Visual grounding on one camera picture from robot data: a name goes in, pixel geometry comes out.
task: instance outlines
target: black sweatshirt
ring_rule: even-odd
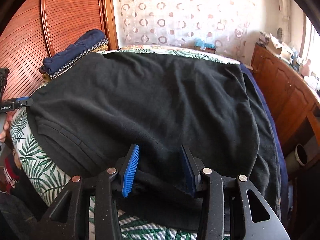
[[[161,54],[89,53],[37,90],[30,128],[70,176],[95,176],[140,147],[132,192],[118,208],[197,231],[201,201],[183,192],[178,150],[220,175],[250,178],[277,212],[280,173],[270,123],[239,65]]]

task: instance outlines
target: wooden dresser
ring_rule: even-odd
[[[320,116],[320,98],[303,77],[257,44],[251,66],[275,121],[284,156],[314,134],[319,144],[320,122],[316,116]]]

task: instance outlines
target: blue bedsheet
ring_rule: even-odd
[[[288,213],[288,174],[287,174],[287,168],[285,166],[285,160],[284,160],[284,156],[282,153],[282,149],[280,146],[280,142],[279,142],[279,138],[277,135],[277,131],[276,131],[276,126],[275,126],[275,122],[271,116],[271,112],[269,110],[269,107],[266,103],[266,100],[264,99],[264,96],[260,90],[260,88],[258,87],[254,77],[252,76],[251,72],[245,67],[245,65],[241,64],[241,71],[243,73],[245,73],[246,75],[248,75],[249,79],[251,80],[251,82],[253,83],[259,97],[260,100],[264,106],[264,109],[266,111],[266,114],[268,116],[268,119],[270,121],[271,124],[271,128],[273,131],[273,136],[274,136],[274,140],[276,143],[276,149],[277,149],[277,153],[278,153],[278,159],[279,159],[279,165],[280,165],[280,177],[281,177],[281,189],[280,189],[280,195],[281,195],[281,203],[280,203],[280,209],[281,209],[281,222],[284,225],[284,227],[287,226],[287,213]]]

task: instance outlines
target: wooden door frame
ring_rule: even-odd
[[[118,37],[116,32],[115,12],[113,0],[99,0],[100,19],[102,31],[109,39],[109,49],[118,49]]]

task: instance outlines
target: bed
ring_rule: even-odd
[[[116,51],[102,51],[101,54],[113,52],[130,52],[130,53],[157,53],[177,55],[181,57],[190,57],[203,60],[219,61],[224,64],[240,64],[238,61],[221,57],[218,55],[199,52],[191,49],[173,48],[166,46],[149,46],[137,45],[121,48]],[[281,208],[283,214],[286,214],[286,198],[288,179],[286,175],[284,157],[281,151],[280,143],[276,134],[274,121],[270,111],[263,98],[263,95],[257,86],[252,74],[241,64],[241,70],[245,75],[248,75],[253,85],[257,90],[264,110],[272,127],[274,140],[276,143],[277,155],[280,164],[281,174]],[[47,205],[50,205],[57,194],[63,189],[64,185],[70,180],[70,176],[64,173],[44,152],[33,136],[27,120],[27,112],[25,108],[19,109],[12,121],[10,134],[17,154],[19,155],[22,167],[29,177],[35,190],[44,200]],[[127,215],[122,210],[118,210],[119,223],[124,239],[196,239],[196,233],[176,230],[173,228],[164,227],[154,223],[149,223],[146,220],[135,216]],[[90,201],[89,212],[89,239],[94,239],[94,197]],[[229,232],[225,232],[224,239],[229,239]]]

